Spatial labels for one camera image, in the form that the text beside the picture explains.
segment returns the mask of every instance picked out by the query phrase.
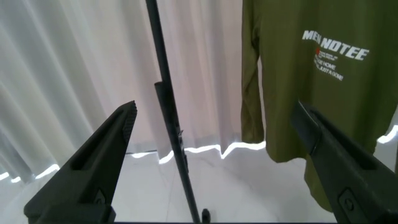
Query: sheer curtain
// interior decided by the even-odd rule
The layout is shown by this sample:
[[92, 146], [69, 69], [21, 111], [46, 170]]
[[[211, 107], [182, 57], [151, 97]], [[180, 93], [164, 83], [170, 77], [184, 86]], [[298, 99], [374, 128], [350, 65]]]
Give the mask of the sheer curtain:
[[[239, 140], [241, 4], [158, 2], [186, 147]], [[0, 174], [28, 182], [62, 166], [131, 100], [128, 152], [169, 155], [157, 81], [145, 1], [1, 1]]]

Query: curtain fold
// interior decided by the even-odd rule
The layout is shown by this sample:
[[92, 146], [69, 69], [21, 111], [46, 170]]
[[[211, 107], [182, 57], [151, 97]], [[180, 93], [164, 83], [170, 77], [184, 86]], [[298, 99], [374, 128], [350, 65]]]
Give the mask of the curtain fold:
[[[240, 138], [241, 0], [159, 1], [185, 147]], [[0, 2], [0, 166], [30, 181], [62, 166], [121, 104], [128, 152], [171, 148], [144, 0]]]

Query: hanging garment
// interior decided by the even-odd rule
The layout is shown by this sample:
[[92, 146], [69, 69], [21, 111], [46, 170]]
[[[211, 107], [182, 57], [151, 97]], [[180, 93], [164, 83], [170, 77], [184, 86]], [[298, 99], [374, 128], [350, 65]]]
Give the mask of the hanging garment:
[[243, 1], [242, 139], [261, 142], [257, 61], [267, 152], [276, 162], [307, 160], [311, 195], [331, 211], [310, 157], [290, 125], [309, 103], [373, 153], [398, 103], [397, 1]]

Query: shirt sleeve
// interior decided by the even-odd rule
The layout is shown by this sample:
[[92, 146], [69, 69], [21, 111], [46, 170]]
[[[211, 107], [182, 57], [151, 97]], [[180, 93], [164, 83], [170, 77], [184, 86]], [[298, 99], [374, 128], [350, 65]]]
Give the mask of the shirt sleeve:
[[257, 61], [259, 39], [254, 15], [254, 1], [243, 0], [242, 18], [242, 141], [259, 143], [264, 140]]

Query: white floor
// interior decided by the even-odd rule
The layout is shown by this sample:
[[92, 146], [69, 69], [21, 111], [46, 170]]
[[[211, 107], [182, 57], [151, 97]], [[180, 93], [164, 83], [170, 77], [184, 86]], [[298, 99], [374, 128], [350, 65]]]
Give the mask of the white floor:
[[[302, 159], [276, 164], [264, 149], [187, 156], [199, 212], [207, 208], [212, 222], [336, 222], [310, 196]], [[24, 205], [52, 175], [27, 186], [2, 180], [0, 222], [27, 223]], [[174, 158], [160, 165], [156, 154], [126, 156], [112, 206], [119, 222], [192, 221]]]

